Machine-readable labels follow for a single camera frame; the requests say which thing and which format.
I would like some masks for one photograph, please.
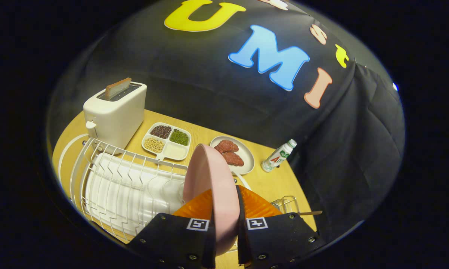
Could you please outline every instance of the wire rack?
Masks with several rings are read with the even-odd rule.
[[[71,200],[86,218],[128,243],[156,214],[183,206],[187,168],[90,138],[72,170]]]
[[[287,195],[281,199],[272,201],[271,204],[284,214],[289,212],[301,213],[299,211],[298,200],[292,195]]]

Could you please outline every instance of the black cloth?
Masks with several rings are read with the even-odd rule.
[[[273,148],[296,140],[289,162],[311,208],[324,211],[315,219],[327,242],[367,218],[389,191],[402,160],[404,117],[392,84],[357,65],[349,50],[350,61],[342,68],[335,44],[346,45],[290,3],[284,11],[257,0],[232,0],[247,11],[217,29],[184,32],[163,24],[181,2],[160,1],[141,10],[72,63],[50,106],[52,146],[89,97],[130,77],[148,86],[146,109]],[[190,19],[208,19],[218,3],[200,7]],[[228,59],[250,37],[252,24],[273,31],[278,50],[297,46],[309,55],[292,91],[270,81],[269,73],[278,67],[258,73],[257,53],[251,68]],[[310,34],[312,24],[327,34],[325,45]],[[303,95],[319,67],[332,84],[314,109]]]

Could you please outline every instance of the letter m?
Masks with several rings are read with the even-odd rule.
[[[287,91],[294,87],[294,78],[303,63],[309,61],[309,56],[302,49],[292,46],[278,51],[276,35],[259,25],[251,25],[253,34],[237,53],[230,53],[228,59],[245,68],[254,65],[252,57],[258,52],[257,71],[262,74],[271,68],[281,65],[276,71],[269,74],[272,82]]]

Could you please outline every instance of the pink bowl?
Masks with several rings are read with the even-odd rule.
[[[226,253],[238,236],[239,201],[231,170],[221,154],[209,145],[196,146],[183,186],[183,200],[189,202],[204,191],[213,194],[216,255]]]

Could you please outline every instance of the white toaster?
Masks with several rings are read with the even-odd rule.
[[[130,82],[127,89],[109,100],[105,98],[105,90],[83,104],[88,135],[124,149],[143,122],[146,85]]]

